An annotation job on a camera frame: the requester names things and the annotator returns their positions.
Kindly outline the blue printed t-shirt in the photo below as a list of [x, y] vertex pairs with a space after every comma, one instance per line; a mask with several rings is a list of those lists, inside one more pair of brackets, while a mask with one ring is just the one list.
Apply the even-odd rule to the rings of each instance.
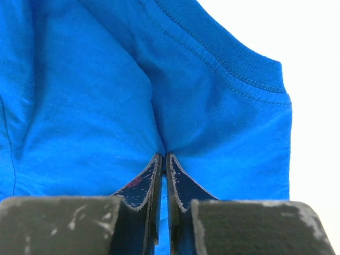
[[197, 1], [1, 1], [1, 200], [109, 196], [168, 153], [287, 200], [291, 128], [281, 63]]

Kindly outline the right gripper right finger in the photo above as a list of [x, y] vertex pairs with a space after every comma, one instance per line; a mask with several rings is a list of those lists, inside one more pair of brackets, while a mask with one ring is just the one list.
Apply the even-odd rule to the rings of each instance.
[[168, 227], [171, 254], [196, 254], [191, 200], [216, 200], [188, 175], [174, 153], [166, 155]]

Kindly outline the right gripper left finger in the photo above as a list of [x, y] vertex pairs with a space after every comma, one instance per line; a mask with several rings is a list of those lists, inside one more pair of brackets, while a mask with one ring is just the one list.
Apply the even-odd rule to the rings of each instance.
[[162, 155], [156, 153], [145, 169], [113, 195], [122, 202], [111, 241], [110, 253], [154, 254], [159, 244]]

